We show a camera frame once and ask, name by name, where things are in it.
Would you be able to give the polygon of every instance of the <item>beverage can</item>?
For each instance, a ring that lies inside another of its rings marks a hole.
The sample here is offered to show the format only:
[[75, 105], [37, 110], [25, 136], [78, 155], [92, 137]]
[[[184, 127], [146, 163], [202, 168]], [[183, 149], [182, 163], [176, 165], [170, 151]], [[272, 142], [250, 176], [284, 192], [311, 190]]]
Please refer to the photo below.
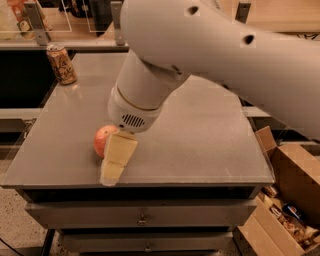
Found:
[[53, 72], [62, 85], [72, 84], [77, 80], [72, 62], [66, 48], [62, 45], [49, 45], [47, 56]]

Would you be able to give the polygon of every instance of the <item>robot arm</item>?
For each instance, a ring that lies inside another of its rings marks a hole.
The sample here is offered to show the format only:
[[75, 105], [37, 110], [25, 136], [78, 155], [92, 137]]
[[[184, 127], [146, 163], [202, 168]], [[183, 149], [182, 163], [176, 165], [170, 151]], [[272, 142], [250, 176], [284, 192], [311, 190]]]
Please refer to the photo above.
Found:
[[320, 46], [231, 21], [208, 1], [124, 2], [121, 24], [131, 51], [109, 100], [114, 123], [147, 130], [193, 74], [320, 140]]

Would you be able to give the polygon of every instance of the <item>glass panel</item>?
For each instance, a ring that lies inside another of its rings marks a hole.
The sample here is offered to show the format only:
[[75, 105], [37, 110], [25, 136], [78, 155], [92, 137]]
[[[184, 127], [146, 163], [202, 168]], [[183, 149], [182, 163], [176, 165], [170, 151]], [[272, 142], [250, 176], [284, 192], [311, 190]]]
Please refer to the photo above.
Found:
[[42, 6], [52, 41], [114, 39], [112, 29], [108, 30], [112, 23], [110, 0], [68, 0], [59, 2], [58, 7]]
[[33, 40], [34, 33], [24, 8], [26, 0], [0, 0], [0, 40]]
[[52, 42], [114, 40], [111, 0], [0, 0], [0, 41], [35, 39], [27, 1], [38, 3]]

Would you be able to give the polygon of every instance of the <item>apple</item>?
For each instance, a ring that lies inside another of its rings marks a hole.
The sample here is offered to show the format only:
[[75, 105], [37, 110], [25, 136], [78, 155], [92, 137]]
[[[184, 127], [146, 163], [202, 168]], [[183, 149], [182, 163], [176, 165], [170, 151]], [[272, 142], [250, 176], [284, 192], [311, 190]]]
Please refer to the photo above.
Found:
[[97, 130], [94, 136], [93, 145], [94, 150], [101, 158], [104, 158], [104, 147], [106, 145], [108, 137], [117, 131], [118, 127], [114, 125], [106, 125]]

